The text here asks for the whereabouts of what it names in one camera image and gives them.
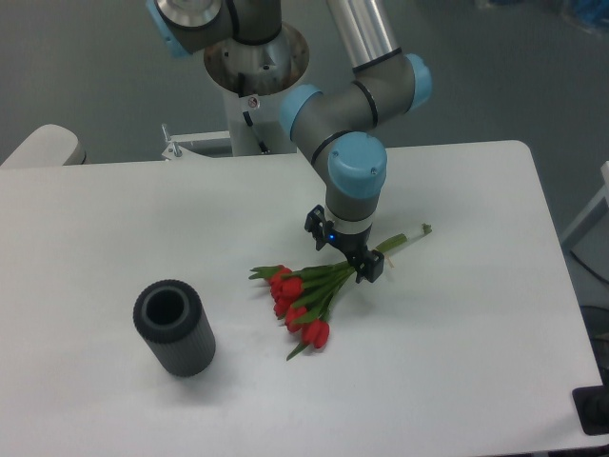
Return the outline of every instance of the blue joint cover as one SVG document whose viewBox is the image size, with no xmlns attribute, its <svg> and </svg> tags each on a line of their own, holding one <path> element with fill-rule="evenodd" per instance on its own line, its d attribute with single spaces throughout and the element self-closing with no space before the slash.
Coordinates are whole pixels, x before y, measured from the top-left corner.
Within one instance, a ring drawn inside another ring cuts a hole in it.
<svg viewBox="0 0 609 457">
<path fill-rule="evenodd" d="M 379 195 L 387 176 L 387 151 L 375 137 L 352 131 L 328 155 L 332 183 L 345 195 L 363 200 Z"/>
<path fill-rule="evenodd" d="M 289 139 L 292 139 L 292 127 L 296 121 L 298 113 L 301 111 L 309 98 L 316 93 L 322 93 L 315 86 L 310 84 L 303 84 L 294 90 L 292 90 L 282 102 L 282 106 L 279 112 L 279 123 L 284 129 L 285 133 L 289 135 Z"/>
<path fill-rule="evenodd" d="M 415 72 L 415 96 L 410 106 L 410 109 L 415 109 L 429 100 L 433 89 L 433 81 L 431 72 L 421 57 L 417 54 L 407 54 L 406 58 L 410 61 Z"/>
<path fill-rule="evenodd" d="M 165 40 L 165 44 L 169 48 L 169 52 L 171 52 L 171 57 L 179 58 L 190 55 L 190 53 L 184 49 L 180 42 L 175 39 L 175 36 L 173 36 L 171 30 L 169 30 L 163 16 L 161 16 L 161 13 L 156 9 L 154 0 L 146 0 L 146 8 L 152 16 L 154 24 L 156 24 L 156 28 L 159 30 L 159 33 L 161 33 L 161 36 Z"/>
</svg>

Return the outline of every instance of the white chair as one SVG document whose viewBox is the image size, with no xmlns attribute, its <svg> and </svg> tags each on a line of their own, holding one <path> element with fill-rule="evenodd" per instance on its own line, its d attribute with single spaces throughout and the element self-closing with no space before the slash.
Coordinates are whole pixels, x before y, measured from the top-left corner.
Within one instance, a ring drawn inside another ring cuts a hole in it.
<svg viewBox="0 0 609 457">
<path fill-rule="evenodd" d="M 74 133 L 63 127 L 47 125 L 26 138 L 0 169 L 61 167 L 86 163 L 87 153 Z"/>
</svg>

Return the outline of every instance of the black cylinder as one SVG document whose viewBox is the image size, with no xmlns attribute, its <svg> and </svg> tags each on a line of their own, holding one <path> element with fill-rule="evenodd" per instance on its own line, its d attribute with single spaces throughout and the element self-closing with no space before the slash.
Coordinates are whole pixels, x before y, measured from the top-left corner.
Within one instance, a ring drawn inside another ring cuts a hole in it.
<svg viewBox="0 0 609 457">
<path fill-rule="evenodd" d="M 175 376 L 205 369 L 216 341 L 196 290 L 167 279 L 147 287 L 133 308 L 133 323 L 161 365 Z"/>
</svg>

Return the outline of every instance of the tulip bouquet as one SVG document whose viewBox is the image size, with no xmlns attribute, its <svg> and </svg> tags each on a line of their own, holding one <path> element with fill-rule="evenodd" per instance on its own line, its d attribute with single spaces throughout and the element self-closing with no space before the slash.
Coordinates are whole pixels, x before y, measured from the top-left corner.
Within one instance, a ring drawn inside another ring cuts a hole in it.
<svg viewBox="0 0 609 457">
<path fill-rule="evenodd" d="M 431 233 L 431 226 L 422 225 L 422 236 Z M 392 236 L 380 243 L 376 250 L 387 254 L 408 241 L 403 234 Z M 309 346 L 320 349 L 327 343 L 330 334 L 330 312 L 339 290 L 355 273 L 347 262 L 334 265 L 308 267 L 292 271 L 283 265 L 256 267 L 249 279 L 264 279 L 270 285 L 270 294 L 275 301 L 275 315 L 285 320 L 290 333 L 301 332 L 301 341 L 287 356 L 287 360 L 298 355 Z"/>
</svg>

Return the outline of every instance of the gray floor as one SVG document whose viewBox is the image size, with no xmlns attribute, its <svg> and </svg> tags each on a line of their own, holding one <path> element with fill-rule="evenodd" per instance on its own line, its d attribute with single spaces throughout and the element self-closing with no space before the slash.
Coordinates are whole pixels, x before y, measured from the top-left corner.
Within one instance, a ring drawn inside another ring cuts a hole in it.
<svg viewBox="0 0 609 457">
<path fill-rule="evenodd" d="M 156 160 L 160 125 L 226 127 L 202 56 L 172 60 L 143 0 L 5 0 L 0 14 L 0 162 L 41 125 L 74 131 L 93 163 Z M 558 231 L 601 186 L 609 160 L 609 37 L 566 24 L 556 2 L 476 10 L 470 0 L 385 0 L 403 49 L 434 75 L 432 100 L 378 129 L 389 147 L 518 139 L 535 157 Z M 324 90 L 350 66 L 323 0 L 284 0 Z M 578 246 L 609 276 L 609 221 Z M 609 291 L 570 266 L 582 304 Z"/>
</svg>

